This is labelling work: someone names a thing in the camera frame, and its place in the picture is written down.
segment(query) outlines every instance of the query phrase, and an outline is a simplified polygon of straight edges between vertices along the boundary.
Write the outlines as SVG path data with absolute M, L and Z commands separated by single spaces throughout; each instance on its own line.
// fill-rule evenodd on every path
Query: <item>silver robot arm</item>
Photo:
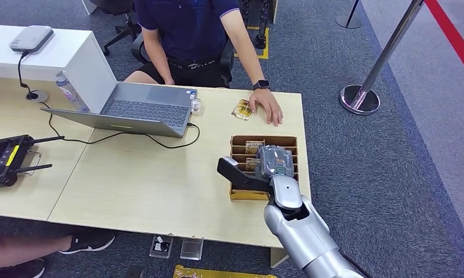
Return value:
M 308 278 L 363 278 L 339 253 L 329 227 L 300 194 L 295 179 L 277 174 L 269 185 L 274 195 L 264 209 L 264 220 Z
M 242 172 L 237 161 L 227 156 L 218 160 L 217 171 L 232 189 L 268 193 L 264 220 L 296 266 L 308 278 L 363 278 L 341 255 L 310 200 L 300 194 L 291 151 L 267 145 L 259 148 L 256 157 L 261 162 L 254 175 Z

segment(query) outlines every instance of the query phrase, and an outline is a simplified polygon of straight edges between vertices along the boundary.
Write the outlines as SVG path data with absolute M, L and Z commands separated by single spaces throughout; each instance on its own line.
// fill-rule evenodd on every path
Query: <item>light wood tabletop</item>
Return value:
M 231 115 L 249 95 L 198 88 L 204 109 L 191 122 L 201 136 L 189 147 L 165 149 L 127 134 L 87 146 L 49 221 L 281 248 L 264 223 L 266 201 L 230 201 L 229 182 L 216 169 L 218 159 L 230 153 L 233 135 L 297 136 L 299 184 L 310 198 L 301 95 L 275 93 L 284 112 L 279 127 L 266 124 L 263 109 L 248 121 Z M 155 138 L 181 145 L 197 133 L 189 127 L 185 139 Z M 90 140 L 111 134 L 95 130 Z
M 68 108 L 69 103 L 53 82 L 25 81 L 31 89 L 50 95 L 48 104 Z M 41 104 L 25 100 L 27 90 L 18 79 L 0 78 L 0 139 L 28 134 L 35 139 L 54 137 L 49 128 L 49 114 L 39 110 Z M 69 138 L 88 140 L 93 129 L 61 118 L 53 124 Z M 19 174 L 19 180 L 8 188 L 0 188 L 0 215 L 7 217 L 48 219 L 58 197 L 80 158 L 85 145 L 52 141 L 33 146 L 42 153 L 41 164 L 53 167 L 36 171 L 32 176 Z

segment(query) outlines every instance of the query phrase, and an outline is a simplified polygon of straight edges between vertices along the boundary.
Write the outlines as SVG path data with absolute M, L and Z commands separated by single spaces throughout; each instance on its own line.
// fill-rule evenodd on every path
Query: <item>smartwatch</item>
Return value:
M 257 89 L 269 89 L 269 81 L 259 80 L 253 87 L 254 91 Z

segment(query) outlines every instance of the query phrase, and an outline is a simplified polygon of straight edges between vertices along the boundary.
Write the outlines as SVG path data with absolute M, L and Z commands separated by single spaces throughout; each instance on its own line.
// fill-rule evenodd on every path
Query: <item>sneaker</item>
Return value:
M 70 255 L 81 251 L 100 251 L 106 249 L 114 241 L 114 238 L 116 238 L 116 233 L 111 230 L 94 229 L 74 233 L 72 237 L 70 249 L 60 251 L 60 253 Z
M 20 265 L 0 268 L 0 278 L 39 278 L 43 273 L 43 259 L 33 259 Z

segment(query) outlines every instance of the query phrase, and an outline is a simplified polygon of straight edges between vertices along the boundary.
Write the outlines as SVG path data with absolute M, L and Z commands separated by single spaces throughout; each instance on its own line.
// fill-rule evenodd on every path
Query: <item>laptop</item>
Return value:
M 119 82 L 100 114 L 41 108 L 95 129 L 183 138 L 195 89 Z

